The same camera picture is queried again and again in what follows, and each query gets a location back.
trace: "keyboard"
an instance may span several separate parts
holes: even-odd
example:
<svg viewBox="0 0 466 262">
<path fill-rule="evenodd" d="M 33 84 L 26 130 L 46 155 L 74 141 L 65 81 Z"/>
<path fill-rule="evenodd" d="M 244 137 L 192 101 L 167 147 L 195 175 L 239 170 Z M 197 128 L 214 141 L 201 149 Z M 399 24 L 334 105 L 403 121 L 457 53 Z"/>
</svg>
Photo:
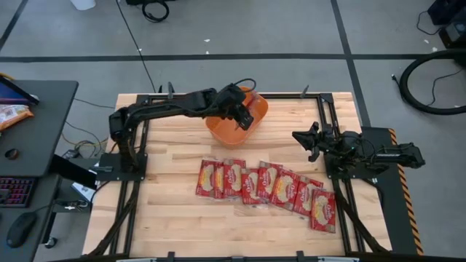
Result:
<svg viewBox="0 0 466 262">
<path fill-rule="evenodd" d="M 36 178 L 0 177 L 0 207 L 28 207 Z"/>
</svg>

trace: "yellow black hazard tape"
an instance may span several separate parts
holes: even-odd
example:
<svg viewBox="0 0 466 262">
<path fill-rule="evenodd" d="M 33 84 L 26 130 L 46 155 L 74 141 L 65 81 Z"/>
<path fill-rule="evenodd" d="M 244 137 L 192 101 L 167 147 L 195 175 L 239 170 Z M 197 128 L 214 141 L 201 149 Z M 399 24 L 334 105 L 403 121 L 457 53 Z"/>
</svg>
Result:
<svg viewBox="0 0 466 262">
<path fill-rule="evenodd" d="M 390 132 L 390 137 L 392 138 L 392 144 L 397 145 L 395 131 L 393 129 L 388 129 L 388 131 Z M 406 207 L 408 208 L 409 222 L 411 224 L 411 230 L 413 231 L 416 251 L 418 255 L 424 255 L 424 250 L 422 249 L 421 239 L 419 236 L 419 229 L 417 228 L 416 218 L 414 217 L 413 202 L 411 200 L 411 195 L 409 194 L 408 184 L 406 183 L 405 171 L 400 165 L 398 165 L 398 173 L 400 174 L 401 188 L 403 189 Z"/>
</svg>

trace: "red snack package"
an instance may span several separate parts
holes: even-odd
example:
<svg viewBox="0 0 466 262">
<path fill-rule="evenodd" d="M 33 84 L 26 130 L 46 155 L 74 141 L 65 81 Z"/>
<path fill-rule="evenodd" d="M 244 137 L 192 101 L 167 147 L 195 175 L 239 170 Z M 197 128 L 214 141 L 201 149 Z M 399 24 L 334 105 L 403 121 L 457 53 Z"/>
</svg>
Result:
<svg viewBox="0 0 466 262">
<path fill-rule="evenodd" d="M 225 197 L 241 197 L 241 169 L 246 161 L 241 159 L 224 160 L 224 195 Z"/>
<path fill-rule="evenodd" d="M 216 164 L 218 164 L 218 161 L 202 160 L 196 195 L 213 197 L 213 174 Z"/>
<path fill-rule="evenodd" d="M 311 229 L 335 233 L 335 193 L 312 191 Z"/>
<path fill-rule="evenodd" d="M 275 180 L 270 202 L 278 207 L 293 211 L 298 185 L 299 175 L 282 168 L 280 175 Z"/>
<path fill-rule="evenodd" d="M 282 169 L 281 164 L 272 164 L 261 161 L 259 163 L 259 179 L 257 184 L 257 196 L 268 200 L 274 188 L 275 178 Z"/>
<path fill-rule="evenodd" d="M 224 195 L 224 163 L 216 162 L 213 174 L 213 197 L 225 198 Z"/>
<path fill-rule="evenodd" d="M 241 169 L 242 203 L 245 205 L 262 204 L 264 201 L 256 195 L 258 182 L 257 168 Z"/>
<path fill-rule="evenodd" d="M 322 187 L 322 182 L 301 176 L 299 178 L 298 194 L 296 195 L 293 211 L 305 216 L 310 216 L 312 190 Z"/>
</svg>

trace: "black desk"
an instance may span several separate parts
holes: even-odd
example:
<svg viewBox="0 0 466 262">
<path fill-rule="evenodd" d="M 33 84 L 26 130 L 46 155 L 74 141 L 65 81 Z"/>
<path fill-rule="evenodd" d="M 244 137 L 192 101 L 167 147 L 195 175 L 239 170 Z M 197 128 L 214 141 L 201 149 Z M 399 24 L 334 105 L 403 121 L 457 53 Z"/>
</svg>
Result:
<svg viewBox="0 0 466 262">
<path fill-rule="evenodd" d="M 31 108 L 34 118 L 16 124 L 0 137 L 0 176 L 40 177 L 28 208 L 0 208 L 0 261 L 23 262 L 34 259 L 37 246 L 50 232 L 57 212 L 52 202 L 60 198 L 60 195 L 65 195 L 66 198 L 75 197 L 66 193 L 71 182 L 61 178 L 63 176 L 61 171 L 67 167 L 68 162 L 54 155 L 54 152 L 78 83 L 73 81 L 16 81 L 15 83 L 26 92 L 38 95 L 41 101 L 38 106 Z M 4 152 L 11 148 L 20 150 L 20 157 L 14 161 L 3 157 Z M 63 185 L 66 188 L 60 190 L 62 181 L 65 181 Z M 49 207 L 37 212 L 38 219 L 25 244 L 19 248 L 8 247 L 7 232 L 13 221 L 22 213 L 32 212 L 47 205 Z"/>
</svg>

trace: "black metal frame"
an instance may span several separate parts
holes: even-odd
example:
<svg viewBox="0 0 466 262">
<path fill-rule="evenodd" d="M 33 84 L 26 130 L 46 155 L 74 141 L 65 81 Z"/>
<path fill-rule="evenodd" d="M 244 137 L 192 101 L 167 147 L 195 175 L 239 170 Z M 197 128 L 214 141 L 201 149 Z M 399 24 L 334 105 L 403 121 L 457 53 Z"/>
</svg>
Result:
<svg viewBox="0 0 466 262">
<path fill-rule="evenodd" d="M 138 95 L 136 99 L 136 103 L 142 103 L 142 102 L 151 102 L 154 100 L 164 100 L 168 99 L 169 96 L 176 98 L 176 97 L 181 97 L 184 94 L 155 94 L 155 95 Z M 265 99 L 315 99 L 317 102 L 317 108 L 319 110 L 319 117 L 320 117 L 320 122 L 323 126 L 323 128 L 332 128 L 335 132 L 336 135 L 339 135 L 339 124 L 338 124 L 338 119 L 336 118 L 336 111 L 335 111 L 335 106 L 333 104 L 333 95 L 331 93 L 260 93 L 260 95 L 265 98 Z M 328 104 L 329 112 L 330 112 L 330 117 L 331 117 L 331 123 L 327 123 L 326 117 L 325 117 L 325 110 L 324 110 L 324 104 Z M 146 150 L 146 142 L 147 142 L 147 136 L 148 136 L 148 130 L 149 130 L 149 121 L 145 121 L 143 123 L 143 130 L 142 130 L 142 136 L 141 136 L 141 142 L 140 142 L 140 148 L 138 154 L 145 154 Z M 332 179 L 332 184 L 333 188 L 336 188 L 339 183 L 339 180 L 333 178 Z M 355 198 L 354 194 L 352 191 L 352 185 L 350 180 L 344 181 L 344 185 L 347 191 L 347 199 L 349 202 L 349 205 L 351 206 L 352 210 L 357 214 L 357 209 L 356 209 L 356 204 L 355 204 Z M 133 184 L 133 190 L 136 190 L 137 193 L 139 192 L 139 188 L 141 186 L 140 181 L 135 181 Z M 122 181 L 122 186 L 120 188 L 119 192 L 119 199 L 118 199 L 118 205 L 116 207 L 116 219 L 119 217 L 119 215 L 122 212 L 122 209 L 125 205 L 125 199 L 127 195 L 127 181 Z M 130 249 L 131 249 L 131 243 L 132 243 L 132 238 L 133 238 L 133 230 L 134 230 L 134 222 L 135 222 L 135 214 L 136 214 L 136 207 L 137 205 L 134 206 L 134 208 L 131 210 L 128 218 L 128 224 L 127 224 L 127 231 L 126 231 L 126 237 L 125 237 L 125 244 L 124 244 L 124 251 L 123 253 L 126 255 L 130 254 Z M 339 216 L 339 223 L 340 223 L 340 228 L 341 228 L 341 237 L 343 240 L 343 247 L 344 247 L 344 252 L 345 254 L 349 254 L 352 252 L 351 249 L 351 244 L 350 244 L 350 237 L 348 233 L 348 228 L 347 228 L 347 222 L 345 218 L 345 212 L 343 211 L 342 207 L 337 205 L 337 213 Z M 113 255 L 117 253 L 117 246 L 118 246 L 118 236 L 117 234 L 113 241 L 110 244 L 110 250 L 109 254 Z M 358 230 L 355 228 L 355 236 L 358 244 L 358 251 L 359 252 L 365 252 L 365 246 L 364 246 L 364 241 L 363 238 L 361 237 L 360 233 Z M 315 261 L 316 257 L 304 257 L 302 255 L 303 261 L 306 260 L 308 261 L 310 258 L 312 261 Z M 260 258 L 260 257 L 250 257 L 248 260 L 257 260 L 257 261 L 262 261 L 265 258 Z M 217 260 L 221 261 L 221 258 L 208 258 L 207 260 Z M 296 261 L 296 257 L 276 257 L 273 258 L 273 260 L 280 260 L 280 261 Z"/>
</svg>

